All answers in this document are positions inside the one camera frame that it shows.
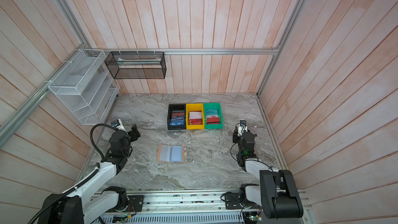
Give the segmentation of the tan leather card holder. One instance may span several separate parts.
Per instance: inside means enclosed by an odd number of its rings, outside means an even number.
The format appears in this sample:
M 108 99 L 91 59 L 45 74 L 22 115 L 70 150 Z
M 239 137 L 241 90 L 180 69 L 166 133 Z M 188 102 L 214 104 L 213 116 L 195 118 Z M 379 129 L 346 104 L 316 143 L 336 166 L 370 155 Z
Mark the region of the tan leather card holder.
M 184 163 L 185 147 L 178 145 L 160 144 L 158 148 L 157 161 L 169 163 Z

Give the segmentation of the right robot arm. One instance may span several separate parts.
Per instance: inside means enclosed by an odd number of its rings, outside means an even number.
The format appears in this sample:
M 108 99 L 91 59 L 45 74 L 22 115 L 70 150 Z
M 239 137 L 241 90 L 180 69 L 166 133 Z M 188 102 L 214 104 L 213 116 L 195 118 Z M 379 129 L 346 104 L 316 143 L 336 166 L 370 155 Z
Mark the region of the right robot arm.
M 260 206 L 268 219 L 302 218 L 304 208 L 292 173 L 273 169 L 258 158 L 255 154 L 256 137 L 249 131 L 236 130 L 233 133 L 233 143 L 238 146 L 238 165 L 260 182 L 258 185 L 241 185 L 241 203 Z

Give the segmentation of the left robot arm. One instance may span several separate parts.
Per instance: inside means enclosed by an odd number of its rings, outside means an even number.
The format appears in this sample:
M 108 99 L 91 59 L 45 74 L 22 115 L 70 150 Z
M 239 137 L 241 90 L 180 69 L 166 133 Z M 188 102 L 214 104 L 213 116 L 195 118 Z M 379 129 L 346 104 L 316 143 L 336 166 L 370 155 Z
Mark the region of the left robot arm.
M 134 124 L 126 131 L 120 119 L 107 125 L 113 130 L 109 139 L 110 147 L 102 153 L 97 145 L 101 161 L 94 170 L 77 184 L 61 194 L 51 194 L 43 202 L 42 208 L 29 221 L 31 224 L 90 224 L 102 221 L 101 215 L 113 209 L 117 212 L 134 210 L 125 188 L 110 186 L 100 196 L 93 195 L 110 179 L 119 174 L 132 154 L 132 142 L 141 134 Z

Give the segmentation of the cards in green bin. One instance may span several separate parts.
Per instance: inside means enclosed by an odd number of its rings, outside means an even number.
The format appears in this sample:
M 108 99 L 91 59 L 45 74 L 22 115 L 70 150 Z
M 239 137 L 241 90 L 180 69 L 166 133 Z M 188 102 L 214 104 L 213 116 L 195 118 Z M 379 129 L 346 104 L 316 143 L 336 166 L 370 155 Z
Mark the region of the cards in green bin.
M 207 109 L 205 111 L 206 124 L 220 124 L 219 111 L 217 109 Z

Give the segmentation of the red cards in yellow bin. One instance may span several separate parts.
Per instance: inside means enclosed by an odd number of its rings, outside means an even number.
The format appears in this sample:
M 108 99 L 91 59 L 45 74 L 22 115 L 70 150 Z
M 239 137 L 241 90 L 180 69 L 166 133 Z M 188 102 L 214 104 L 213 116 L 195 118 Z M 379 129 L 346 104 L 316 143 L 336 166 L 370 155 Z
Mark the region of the red cards in yellow bin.
M 190 111 L 189 112 L 189 125 L 202 125 L 203 114 L 201 111 Z

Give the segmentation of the cards in black bin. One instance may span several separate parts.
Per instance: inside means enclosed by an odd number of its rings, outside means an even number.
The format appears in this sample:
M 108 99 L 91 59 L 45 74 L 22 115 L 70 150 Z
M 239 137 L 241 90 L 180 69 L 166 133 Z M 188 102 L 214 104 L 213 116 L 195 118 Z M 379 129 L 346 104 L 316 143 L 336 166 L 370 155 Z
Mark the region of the cards in black bin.
M 185 113 L 183 110 L 175 110 L 171 112 L 170 126 L 183 126 Z

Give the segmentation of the green plastic bin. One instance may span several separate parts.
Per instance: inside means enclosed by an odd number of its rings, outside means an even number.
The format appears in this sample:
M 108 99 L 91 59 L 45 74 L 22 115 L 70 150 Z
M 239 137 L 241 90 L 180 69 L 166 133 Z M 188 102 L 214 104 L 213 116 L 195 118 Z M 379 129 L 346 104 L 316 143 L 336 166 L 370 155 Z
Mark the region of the green plastic bin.
M 223 114 L 220 103 L 204 103 L 205 129 L 222 129 Z

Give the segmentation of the black plastic bin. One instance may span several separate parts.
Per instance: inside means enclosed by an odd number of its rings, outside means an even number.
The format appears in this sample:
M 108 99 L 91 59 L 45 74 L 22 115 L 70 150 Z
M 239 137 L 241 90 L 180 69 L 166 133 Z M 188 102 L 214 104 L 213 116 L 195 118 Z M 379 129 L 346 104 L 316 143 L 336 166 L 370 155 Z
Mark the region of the black plastic bin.
M 186 129 L 186 105 L 170 104 L 167 114 L 167 129 L 185 130 Z

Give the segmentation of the yellow plastic bin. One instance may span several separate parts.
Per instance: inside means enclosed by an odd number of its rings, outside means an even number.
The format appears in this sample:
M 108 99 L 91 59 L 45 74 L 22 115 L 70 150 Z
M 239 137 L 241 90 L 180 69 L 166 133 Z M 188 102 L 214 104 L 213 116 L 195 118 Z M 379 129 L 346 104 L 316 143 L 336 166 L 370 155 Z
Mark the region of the yellow plastic bin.
M 204 129 L 204 108 L 202 103 L 186 104 L 188 130 Z

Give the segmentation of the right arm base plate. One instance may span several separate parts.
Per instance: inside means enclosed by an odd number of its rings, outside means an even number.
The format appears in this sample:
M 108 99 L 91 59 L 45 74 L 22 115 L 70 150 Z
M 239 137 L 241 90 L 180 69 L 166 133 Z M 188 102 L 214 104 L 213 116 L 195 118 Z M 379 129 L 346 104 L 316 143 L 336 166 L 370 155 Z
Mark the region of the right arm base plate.
M 253 202 L 244 202 L 239 198 L 239 193 L 226 192 L 221 195 L 220 200 L 225 203 L 228 210 L 234 209 L 260 209 L 261 206 Z

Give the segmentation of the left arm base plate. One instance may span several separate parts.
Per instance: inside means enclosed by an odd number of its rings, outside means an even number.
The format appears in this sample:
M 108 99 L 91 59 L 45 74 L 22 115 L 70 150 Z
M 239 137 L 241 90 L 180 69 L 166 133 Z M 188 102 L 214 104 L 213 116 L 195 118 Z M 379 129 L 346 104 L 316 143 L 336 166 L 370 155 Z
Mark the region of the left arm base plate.
M 107 210 L 107 213 L 139 213 L 143 209 L 144 195 L 128 195 L 128 201 L 124 207 L 114 207 Z

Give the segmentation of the aluminium mounting rail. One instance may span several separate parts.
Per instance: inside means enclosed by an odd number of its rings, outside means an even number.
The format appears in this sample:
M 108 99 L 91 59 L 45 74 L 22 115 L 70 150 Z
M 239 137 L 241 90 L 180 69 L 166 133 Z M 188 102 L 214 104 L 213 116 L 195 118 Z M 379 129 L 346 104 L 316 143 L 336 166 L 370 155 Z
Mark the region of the aluminium mounting rail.
M 226 192 L 239 193 L 238 189 L 179 189 L 179 190 L 128 190 L 126 195 L 144 195 L 141 214 L 178 214 L 178 213 L 224 213 L 224 212 L 261 212 L 264 208 L 228 210 L 220 200 Z M 101 215 L 132 215 L 134 213 L 107 213 Z

